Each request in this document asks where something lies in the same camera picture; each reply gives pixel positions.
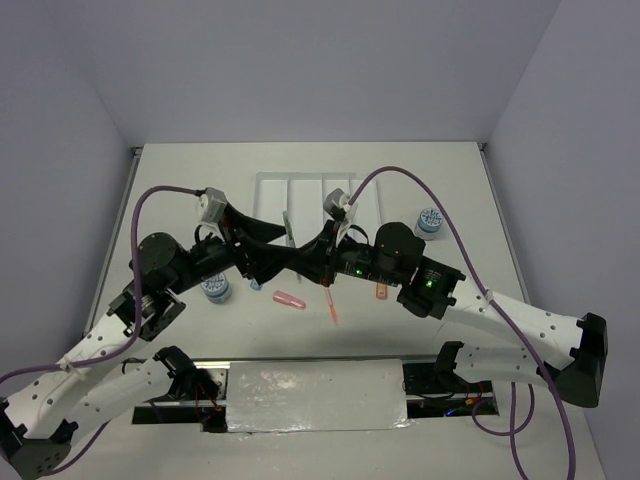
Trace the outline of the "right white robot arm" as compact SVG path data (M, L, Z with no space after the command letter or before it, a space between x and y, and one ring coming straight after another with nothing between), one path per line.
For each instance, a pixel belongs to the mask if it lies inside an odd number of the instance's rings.
M331 285L337 275L394 286L396 300L419 318L431 317L505 341L480 347L468 340L441 347L436 383L457 391L465 383L498 380L555 390L566 403L598 406L608 355L606 320L555 314L498 292L482 290L463 272L424 256L425 243L400 222L382 225L373 244L335 238L333 224L297 249L287 267Z

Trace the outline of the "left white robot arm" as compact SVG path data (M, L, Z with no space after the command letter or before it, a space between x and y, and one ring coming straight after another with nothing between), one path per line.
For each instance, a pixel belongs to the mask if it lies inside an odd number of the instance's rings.
M40 479L68 467L75 442L132 406L170 396L214 399L219 387L176 346L161 348L128 374L106 378L149 345L185 310L179 294L232 267L265 283L301 256L278 246L284 227L250 218L227 205L222 235L185 249L167 233L134 241L133 281L93 329L39 378L1 402L1 455L22 479Z

